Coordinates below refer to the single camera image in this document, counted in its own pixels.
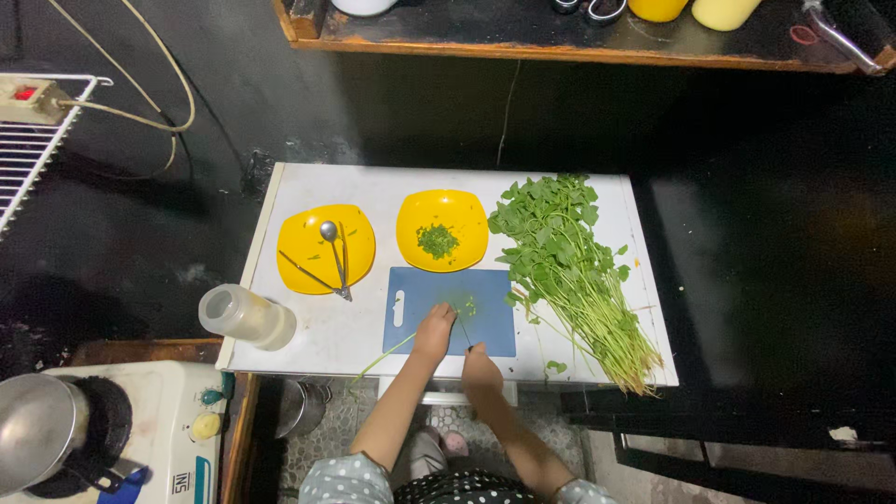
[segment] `cutting board handle hole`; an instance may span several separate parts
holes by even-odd
[[[395,304],[392,305],[392,325],[401,327],[404,322],[404,291],[395,292]]]

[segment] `plastic bottle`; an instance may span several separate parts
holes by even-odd
[[[292,310],[234,283],[219,285],[202,296],[199,323],[211,333],[269,351],[286,346],[296,332]]]
[[[687,5],[687,0],[628,0],[628,8],[646,21],[672,21]]]
[[[695,0],[694,19],[718,31],[737,30],[762,0]]]

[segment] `yellow bottle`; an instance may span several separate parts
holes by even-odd
[[[653,22],[672,21],[687,5],[687,0],[628,0],[628,8],[641,19]]]
[[[707,28],[731,31],[740,28],[762,0],[695,0],[694,19]]]

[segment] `yellow plate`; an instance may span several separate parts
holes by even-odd
[[[351,285],[370,271],[374,263],[376,253],[376,240],[374,229],[370,227],[370,221],[361,212],[361,209],[353,204],[330,204],[318,206],[302,213],[289,217],[280,227],[280,235],[277,237],[277,249],[282,250],[296,264],[302,266],[310,274],[329,283],[335,288],[341,286],[339,271],[336,269],[336,260],[333,258],[330,243],[321,237],[321,223],[324,221],[336,222],[337,229],[340,222],[345,229],[346,244],[349,250],[349,268],[346,275],[346,283]],[[336,252],[342,260],[342,236],[335,241]],[[298,271],[295,266],[277,254],[277,271],[280,278],[291,290],[303,294],[330,294],[320,283],[315,282],[310,276]]]
[[[460,242],[450,256],[433,257],[417,245],[417,230],[443,224]],[[395,237],[404,260],[436,273],[460,271],[478,263],[488,246],[486,211],[476,195],[453,189],[433,189],[404,198]]]

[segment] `stove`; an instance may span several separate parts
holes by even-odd
[[[90,403],[84,447],[66,464],[90,459],[103,486],[64,468],[0,504],[212,504],[216,502],[224,375],[212,365],[154,361],[49,369],[80,388]]]

